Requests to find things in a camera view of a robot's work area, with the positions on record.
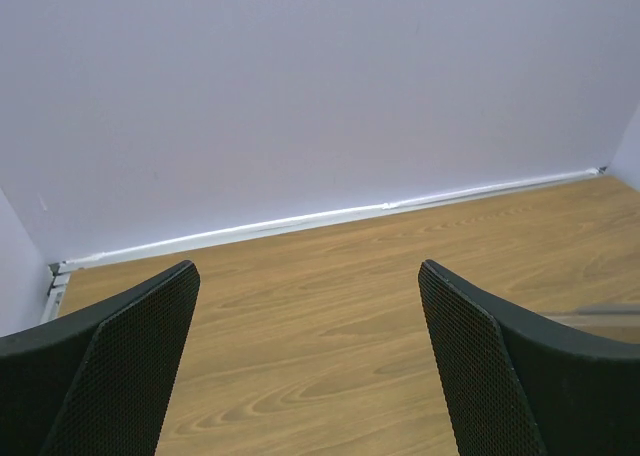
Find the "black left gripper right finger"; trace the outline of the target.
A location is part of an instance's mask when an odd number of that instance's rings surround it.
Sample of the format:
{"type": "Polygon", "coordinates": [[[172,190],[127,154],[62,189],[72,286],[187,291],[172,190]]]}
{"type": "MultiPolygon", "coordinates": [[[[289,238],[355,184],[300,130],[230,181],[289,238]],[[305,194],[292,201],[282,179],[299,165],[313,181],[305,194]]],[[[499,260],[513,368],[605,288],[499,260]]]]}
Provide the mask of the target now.
{"type": "Polygon", "coordinates": [[[433,260],[418,284],[459,454],[638,454],[638,343],[529,311],[433,260]]]}

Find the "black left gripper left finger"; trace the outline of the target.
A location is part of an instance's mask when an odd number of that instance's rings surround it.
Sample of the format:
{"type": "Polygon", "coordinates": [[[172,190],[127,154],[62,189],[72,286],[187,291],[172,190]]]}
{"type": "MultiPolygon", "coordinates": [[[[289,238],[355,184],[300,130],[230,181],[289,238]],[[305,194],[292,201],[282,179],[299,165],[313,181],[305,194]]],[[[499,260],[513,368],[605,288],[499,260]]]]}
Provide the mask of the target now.
{"type": "Polygon", "coordinates": [[[2,454],[154,454],[199,287],[195,264],[182,261],[2,337],[2,454]]]}

